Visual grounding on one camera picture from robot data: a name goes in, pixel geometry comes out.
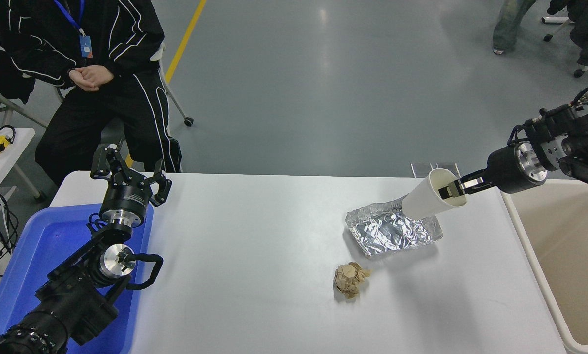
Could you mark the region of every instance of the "clasped hands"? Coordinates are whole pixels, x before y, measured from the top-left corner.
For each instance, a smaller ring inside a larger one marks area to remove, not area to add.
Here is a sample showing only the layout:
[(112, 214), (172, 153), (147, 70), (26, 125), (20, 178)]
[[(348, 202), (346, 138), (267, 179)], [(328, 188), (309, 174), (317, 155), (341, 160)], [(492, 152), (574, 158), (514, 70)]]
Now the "clasped hands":
[(86, 92), (98, 91), (101, 85), (114, 79), (112, 72), (102, 65), (76, 67), (68, 75), (75, 85)]

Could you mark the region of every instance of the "person's leg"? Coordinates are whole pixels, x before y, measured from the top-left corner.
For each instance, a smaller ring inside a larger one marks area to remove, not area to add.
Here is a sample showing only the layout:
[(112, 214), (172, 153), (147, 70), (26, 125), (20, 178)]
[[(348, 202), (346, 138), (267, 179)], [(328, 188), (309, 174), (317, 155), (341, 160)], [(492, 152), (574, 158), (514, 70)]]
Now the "person's leg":
[(134, 161), (153, 171), (163, 159), (167, 172), (179, 172), (178, 141), (167, 133), (169, 108), (158, 70), (121, 78), (105, 96), (105, 105), (123, 121), (125, 139)]
[(536, 0), (505, 0), (493, 31), (493, 51), (513, 50), (521, 20)]
[(58, 186), (69, 173), (90, 170), (101, 131), (110, 119), (97, 92), (72, 90), (42, 135), (35, 161)]

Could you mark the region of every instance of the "blue lanyard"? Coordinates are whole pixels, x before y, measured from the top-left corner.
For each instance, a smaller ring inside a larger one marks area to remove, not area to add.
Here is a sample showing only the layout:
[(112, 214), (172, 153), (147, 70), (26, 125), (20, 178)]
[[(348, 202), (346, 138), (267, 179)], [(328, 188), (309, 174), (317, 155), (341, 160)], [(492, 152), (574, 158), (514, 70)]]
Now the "blue lanyard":
[(73, 18), (73, 16), (71, 16), (71, 14), (68, 13), (68, 11), (64, 8), (64, 6), (62, 4), (60, 4), (60, 2), (58, 0), (53, 0), (53, 2), (55, 2), (56, 5), (59, 7), (60, 11), (62, 11), (62, 14), (64, 14), (64, 17), (66, 17), (66, 19), (69, 22), (71, 22), (71, 25), (73, 25), (73, 27), (75, 27), (82, 34), (82, 36), (86, 36), (86, 34), (84, 34), (84, 30), (82, 29), (82, 26), (79, 25), (79, 23), (82, 23), (82, 16), (84, 14), (84, 0), (80, 0), (80, 19), (79, 19), (79, 22), (75, 22), (75, 19)]

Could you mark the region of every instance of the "blue plastic bin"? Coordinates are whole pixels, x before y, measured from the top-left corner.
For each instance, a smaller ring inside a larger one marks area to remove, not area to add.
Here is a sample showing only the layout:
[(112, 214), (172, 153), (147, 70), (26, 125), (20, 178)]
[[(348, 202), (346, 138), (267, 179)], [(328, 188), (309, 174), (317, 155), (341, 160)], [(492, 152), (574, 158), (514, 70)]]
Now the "blue plastic bin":
[[(47, 274), (91, 239), (86, 223), (89, 215), (98, 213), (100, 207), (101, 204), (90, 204), (47, 208), (29, 219), (1, 281), (0, 334), (38, 306), (40, 302), (34, 294), (47, 282)], [(145, 224), (136, 227), (126, 242), (135, 253), (147, 251), (153, 214), (154, 209), (149, 206)], [(143, 268), (137, 266), (132, 282), (144, 280)], [(105, 294), (108, 289), (99, 290)], [(138, 291), (123, 291), (114, 304), (119, 316), (100, 336), (82, 347), (69, 340), (69, 354), (127, 354), (132, 344), (138, 299)]]

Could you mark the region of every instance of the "epoxy floor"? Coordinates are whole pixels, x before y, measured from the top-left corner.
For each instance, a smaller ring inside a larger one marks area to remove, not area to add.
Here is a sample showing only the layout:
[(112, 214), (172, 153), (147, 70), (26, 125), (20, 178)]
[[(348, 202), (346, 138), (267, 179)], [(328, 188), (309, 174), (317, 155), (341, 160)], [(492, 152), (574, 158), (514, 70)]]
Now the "epoxy floor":
[[(199, 0), (154, 0), (172, 60)], [(411, 162), (483, 168), (512, 127), (570, 101), (588, 85), (571, 76), (579, 49), (540, 17), (524, 18), (517, 49), (491, 52), (502, 0), (207, 0), (170, 86), (185, 172), (410, 177)], [(39, 83), (28, 104), (49, 119), (58, 102)], [(33, 162), (22, 166), (49, 197)], [(11, 174), (3, 185), (21, 185)], [(44, 205), (24, 190), (26, 220)]]

